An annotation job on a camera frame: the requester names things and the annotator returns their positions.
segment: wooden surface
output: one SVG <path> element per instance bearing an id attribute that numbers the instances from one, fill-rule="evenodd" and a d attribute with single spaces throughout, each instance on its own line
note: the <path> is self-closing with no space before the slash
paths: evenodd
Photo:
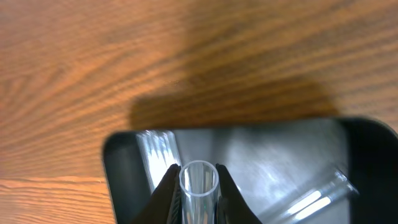
<path id="1" fill-rule="evenodd" d="M 114 223 L 117 130 L 372 116 L 398 130 L 396 1 L 1 1 L 0 223 Z"/>

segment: circular rim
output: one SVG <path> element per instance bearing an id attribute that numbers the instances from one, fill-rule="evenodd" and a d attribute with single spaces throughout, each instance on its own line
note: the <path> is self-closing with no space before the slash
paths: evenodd
<path id="1" fill-rule="evenodd" d="M 199 162 L 208 165 L 211 169 L 213 169 L 213 172 L 216 174 L 216 182 L 215 182 L 214 186 L 213 186 L 209 191 L 207 191 L 207 192 L 205 192 L 205 193 L 203 193 L 203 194 L 195 194 L 195 193 L 189 192 L 187 189 L 185 189 L 185 186 L 182 184 L 182 181 L 181 181 L 181 176 L 182 176 L 183 171 L 184 171 L 189 165 L 191 165 L 191 164 L 193 164 L 193 163 L 199 163 Z M 218 186 L 218 172 L 217 172 L 217 169 L 216 169 L 211 163 L 209 163 L 209 162 L 207 162 L 207 161 L 191 161 L 191 162 L 187 163 L 185 166 L 183 166 L 183 167 L 181 168 L 181 171 L 180 171 L 180 174 L 178 175 L 178 177 L 180 178 L 180 187 L 181 187 L 181 189 L 182 189 L 186 194 L 189 194 L 189 195 L 192 195 L 192 196 L 195 196 L 195 197 L 204 197 L 204 196 L 207 196 L 207 195 L 213 193 L 213 192 L 216 190 L 217 186 Z"/>

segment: transparent tube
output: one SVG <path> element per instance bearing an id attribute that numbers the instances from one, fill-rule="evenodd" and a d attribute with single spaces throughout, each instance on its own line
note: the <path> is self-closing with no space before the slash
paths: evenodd
<path id="1" fill-rule="evenodd" d="M 274 212 L 260 215 L 259 218 L 269 224 L 298 223 L 323 208 L 347 197 L 349 194 L 358 194 L 358 191 L 349 182 L 347 177 L 337 169 L 331 167 L 305 185 L 303 194 L 299 197 L 289 197 Z"/>
<path id="2" fill-rule="evenodd" d="M 180 171 L 182 218 L 185 224 L 210 224 L 218 199 L 218 173 L 206 161 L 192 161 Z"/>

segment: wood grain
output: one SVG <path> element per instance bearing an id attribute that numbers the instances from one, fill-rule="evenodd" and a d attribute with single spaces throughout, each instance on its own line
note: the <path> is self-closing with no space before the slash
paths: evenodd
<path id="1" fill-rule="evenodd" d="M 397 1 L 1 1 L 0 223 L 114 223 L 122 129 L 371 116 L 398 130 Z"/>

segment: tray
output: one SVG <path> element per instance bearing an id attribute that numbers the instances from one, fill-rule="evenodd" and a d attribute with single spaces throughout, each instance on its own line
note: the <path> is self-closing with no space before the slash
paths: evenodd
<path id="1" fill-rule="evenodd" d="M 397 134 L 364 118 L 325 118 L 220 128 L 174 129 L 182 165 L 224 164 L 259 217 L 328 164 L 347 167 L 360 197 L 342 200 L 307 223 L 389 223 L 398 189 Z M 144 208 L 151 187 L 137 131 L 110 136 L 103 162 L 118 223 Z"/>

